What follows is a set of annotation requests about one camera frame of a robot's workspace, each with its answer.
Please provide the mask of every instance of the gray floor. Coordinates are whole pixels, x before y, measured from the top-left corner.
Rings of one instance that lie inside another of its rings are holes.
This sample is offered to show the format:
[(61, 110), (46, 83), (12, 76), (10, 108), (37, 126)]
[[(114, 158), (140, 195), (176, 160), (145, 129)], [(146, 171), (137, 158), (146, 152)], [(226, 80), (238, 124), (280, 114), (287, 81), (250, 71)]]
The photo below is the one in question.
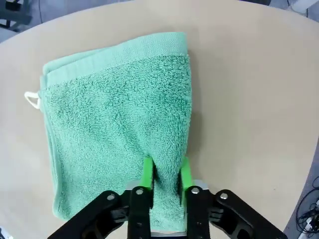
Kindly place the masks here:
[[(115, 3), (126, 0), (30, 0), (30, 12), (32, 15), (32, 21), (29, 26), (22, 26), (20, 31), (29, 29), (33, 26), (39, 25), (42, 22), (50, 21), (60, 16), (64, 16), (76, 11), (84, 10), (91, 7), (101, 6), (105, 4)], [(288, 3), (291, 4), (296, 0), (272, 0), (270, 6), (281, 9), (286, 9)], [(319, 22), (319, 2), (309, 8), (308, 18)], [(10, 37), (18, 33), (4, 30), (0, 28), (0, 42), (9, 39)], [(317, 145), (314, 160), (308, 175), (307, 182), (302, 192), (301, 198), (312, 189), (313, 180), (319, 175), (319, 146)], [(311, 194), (305, 203), (300, 208), (300, 213), (309, 209), (309, 205), (316, 202), (319, 197), (319, 191)], [(296, 230), (295, 212), (292, 213), (292, 217), (285, 229), (289, 239), (296, 239), (299, 236), (299, 232)], [(319, 239), (319, 235), (314, 235), (313, 239)]]

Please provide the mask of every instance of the beige table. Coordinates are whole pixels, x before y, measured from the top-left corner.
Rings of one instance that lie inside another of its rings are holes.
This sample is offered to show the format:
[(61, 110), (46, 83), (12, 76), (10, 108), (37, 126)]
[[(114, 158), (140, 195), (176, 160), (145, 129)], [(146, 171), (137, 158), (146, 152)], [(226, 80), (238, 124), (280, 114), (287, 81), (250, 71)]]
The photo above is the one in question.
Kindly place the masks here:
[(194, 175), (284, 229), (319, 131), (319, 24), (240, 1), (151, 0), (78, 12), (0, 44), (0, 225), (16, 239), (46, 238), (62, 224), (51, 213), (43, 117), (23, 98), (39, 89), (43, 64), (160, 31), (188, 37)]

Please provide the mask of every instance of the table surface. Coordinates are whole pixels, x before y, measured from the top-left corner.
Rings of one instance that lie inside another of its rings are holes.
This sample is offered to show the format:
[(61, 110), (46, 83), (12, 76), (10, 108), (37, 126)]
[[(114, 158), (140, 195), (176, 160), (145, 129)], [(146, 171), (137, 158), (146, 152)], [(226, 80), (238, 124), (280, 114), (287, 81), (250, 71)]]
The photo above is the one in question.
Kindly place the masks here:
[(137, 0), (61, 17), (0, 44), (0, 224), (15, 238), (46, 238), (63, 223), (51, 212), (43, 116), (23, 98), (39, 89), (42, 66), (162, 31), (187, 33), (194, 177), (213, 192), (233, 190), (284, 229), (319, 132), (319, 24), (234, 0)]

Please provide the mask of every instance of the terry cloth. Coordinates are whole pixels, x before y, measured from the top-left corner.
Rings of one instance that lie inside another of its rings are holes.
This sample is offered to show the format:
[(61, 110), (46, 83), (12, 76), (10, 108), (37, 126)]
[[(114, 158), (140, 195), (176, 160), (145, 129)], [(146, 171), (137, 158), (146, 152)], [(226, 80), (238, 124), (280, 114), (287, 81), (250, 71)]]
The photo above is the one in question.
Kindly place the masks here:
[(184, 230), (177, 178), (186, 152), (191, 75), (184, 33), (138, 37), (43, 67), (40, 109), (54, 214), (68, 220), (105, 190), (123, 193), (153, 158), (153, 230)]

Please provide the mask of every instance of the folded towel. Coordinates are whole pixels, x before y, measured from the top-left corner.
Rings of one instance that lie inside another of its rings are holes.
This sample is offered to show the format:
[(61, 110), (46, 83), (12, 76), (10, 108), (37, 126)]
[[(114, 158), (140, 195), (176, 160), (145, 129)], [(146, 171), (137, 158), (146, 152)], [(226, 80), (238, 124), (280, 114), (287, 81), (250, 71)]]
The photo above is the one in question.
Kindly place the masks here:
[(184, 229), (176, 185), (191, 114), (183, 33), (156, 33), (49, 62), (38, 94), (56, 216), (68, 220), (105, 190), (121, 194), (151, 156), (159, 177), (151, 227)]

